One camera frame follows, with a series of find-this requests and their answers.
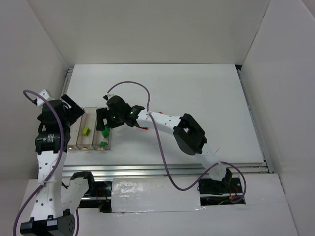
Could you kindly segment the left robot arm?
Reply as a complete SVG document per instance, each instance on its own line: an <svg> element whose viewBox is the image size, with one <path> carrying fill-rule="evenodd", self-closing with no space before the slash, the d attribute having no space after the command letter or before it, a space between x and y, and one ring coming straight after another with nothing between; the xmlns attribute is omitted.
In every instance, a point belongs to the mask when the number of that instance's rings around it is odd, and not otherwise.
<svg viewBox="0 0 315 236"><path fill-rule="evenodd" d="M32 101L41 108L40 125L35 139L38 161L37 188L22 205L14 222L13 235L23 236L76 236L79 232L78 207L82 197L92 193L94 177L91 172L74 173L68 185L62 181L63 166L70 141L70 127L84 114L69 96L53 99L47 90L33 94ZM34 199L28 221L18 224L28 203Z"/></svg>

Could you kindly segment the green square lego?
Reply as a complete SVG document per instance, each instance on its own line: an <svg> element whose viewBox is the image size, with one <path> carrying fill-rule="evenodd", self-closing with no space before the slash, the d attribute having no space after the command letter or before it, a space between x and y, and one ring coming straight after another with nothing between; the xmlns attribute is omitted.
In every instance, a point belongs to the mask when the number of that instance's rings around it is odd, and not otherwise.
<svg viewBox="0 0 315 236"><path fill-rule="evenodd" d="M109 135L110 135L110 127L106 125L105 128L101 131L101 133L102 133L102 136L104 138L109 137Z"/></svg>

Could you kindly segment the small green lego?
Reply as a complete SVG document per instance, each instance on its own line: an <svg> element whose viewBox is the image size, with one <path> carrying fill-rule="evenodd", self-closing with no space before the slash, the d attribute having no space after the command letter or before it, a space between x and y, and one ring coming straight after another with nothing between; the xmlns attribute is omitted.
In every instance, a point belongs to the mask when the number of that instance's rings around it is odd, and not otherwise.
<svg viewBox="0 0 315 236"><path fill-rule="evenodd" d="M108 147L108 143L107 142L100 142L100 145L99 145L101 148L107 148Z"/></svg>

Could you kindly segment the lime lego block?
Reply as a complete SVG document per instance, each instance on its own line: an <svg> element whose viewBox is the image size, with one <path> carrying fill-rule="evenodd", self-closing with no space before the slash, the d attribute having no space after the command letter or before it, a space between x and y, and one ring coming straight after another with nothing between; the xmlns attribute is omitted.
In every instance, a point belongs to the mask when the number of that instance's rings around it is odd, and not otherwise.
<svg viewBox="0 0 315 236"><path fill-rule="evenodd" d="M85 126L83 128L82 134L87 137L89 136L90 132L91 132L90 128L88 126Z"/></svg>

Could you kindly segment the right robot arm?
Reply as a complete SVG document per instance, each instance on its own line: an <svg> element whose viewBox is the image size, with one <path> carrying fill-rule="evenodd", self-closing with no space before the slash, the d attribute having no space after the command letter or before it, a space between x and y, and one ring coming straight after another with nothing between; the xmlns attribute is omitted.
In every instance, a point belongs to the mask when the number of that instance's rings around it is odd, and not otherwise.
<svg viewBox="0 0 315 236"><path fill-rule="evenodd" d="M105 108L96 110L96 129L116 128L122 125L138 128L153 128L158 135L164 132L172 135L179 149L190 156L196 156L210 176L211 185L218 193L227 189L232 179L231 171L222 163L207 144L205 131L190 115L169 116L150 111L149 107L130 106L117 96L104 96Z"/></svg>

